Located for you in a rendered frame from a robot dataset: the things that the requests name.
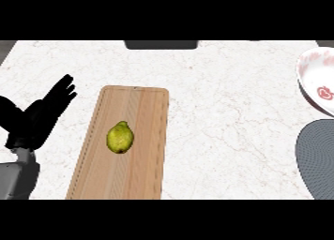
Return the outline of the yellow-green lemon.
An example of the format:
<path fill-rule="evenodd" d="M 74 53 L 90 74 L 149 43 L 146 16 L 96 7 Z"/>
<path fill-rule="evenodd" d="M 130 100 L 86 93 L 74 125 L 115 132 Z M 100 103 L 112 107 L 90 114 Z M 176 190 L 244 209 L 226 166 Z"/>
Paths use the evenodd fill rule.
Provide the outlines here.
<path fill-rule="evenodd" d="M 115 154 L 124 154 L 134 141 L 134 133 L 125 121 L 121 121 L 108 131 L 106 146 Z"/>

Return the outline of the dark grey appliance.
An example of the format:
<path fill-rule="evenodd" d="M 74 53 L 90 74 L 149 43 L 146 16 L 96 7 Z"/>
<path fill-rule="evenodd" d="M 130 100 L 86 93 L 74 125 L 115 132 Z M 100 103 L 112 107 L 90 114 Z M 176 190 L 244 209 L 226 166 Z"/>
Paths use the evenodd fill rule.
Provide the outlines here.
<path fill-rule="evenodd" d="M 128 50 L 193 50 L 198 46 L 196 40 L 127 40 L 124 42 Z"/>

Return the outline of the wooden cutting board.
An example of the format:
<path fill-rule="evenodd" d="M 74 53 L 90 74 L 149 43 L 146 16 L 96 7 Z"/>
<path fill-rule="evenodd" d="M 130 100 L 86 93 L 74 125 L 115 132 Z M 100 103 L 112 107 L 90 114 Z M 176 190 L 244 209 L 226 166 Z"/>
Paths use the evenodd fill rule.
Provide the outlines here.
<path fill-rule="evenodd" d="M 66 197 L 158 199 L 162 192 L 168 90 L 106 85 L 93 112 Z M 108 130 L 124 121 L 134 133 L 122 154 L 106 146 Z"/>

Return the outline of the grey round placemat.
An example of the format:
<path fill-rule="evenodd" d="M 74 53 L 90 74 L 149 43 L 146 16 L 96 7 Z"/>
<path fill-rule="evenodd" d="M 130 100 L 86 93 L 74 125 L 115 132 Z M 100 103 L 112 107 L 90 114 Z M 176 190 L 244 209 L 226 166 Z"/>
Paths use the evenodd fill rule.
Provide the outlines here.
<path fill-rule="evenodd" d="M 295 144 L 300 176 L 316 200 L 334 200 L 334 119 L 316 120 Z"/>

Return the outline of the white bowl with red pattern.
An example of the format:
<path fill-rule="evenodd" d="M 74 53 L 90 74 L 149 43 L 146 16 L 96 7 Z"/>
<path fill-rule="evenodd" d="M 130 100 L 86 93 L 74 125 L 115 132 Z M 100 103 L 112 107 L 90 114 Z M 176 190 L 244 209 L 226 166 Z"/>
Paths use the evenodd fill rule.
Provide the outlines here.
<path fill-rule="evenodd" d="M 334 116 L 334 48 L 316 47 L 300 55 L 297 76 L 304 94 Z"/>

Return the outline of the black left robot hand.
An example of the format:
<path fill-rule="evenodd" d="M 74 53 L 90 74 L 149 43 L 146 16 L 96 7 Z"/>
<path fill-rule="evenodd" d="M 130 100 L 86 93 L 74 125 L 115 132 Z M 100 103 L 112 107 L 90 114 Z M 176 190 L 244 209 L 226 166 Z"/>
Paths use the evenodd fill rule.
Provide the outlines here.
<path fill-rule="evenodd" d="M 13 102 L 0 96 L 0 127 L 9 132 L 6 147 L 37 150 L 44 144 L 56 121 L 75 96 L 74 77 L 66 74 L 43 99 L 22 111 Z"/>

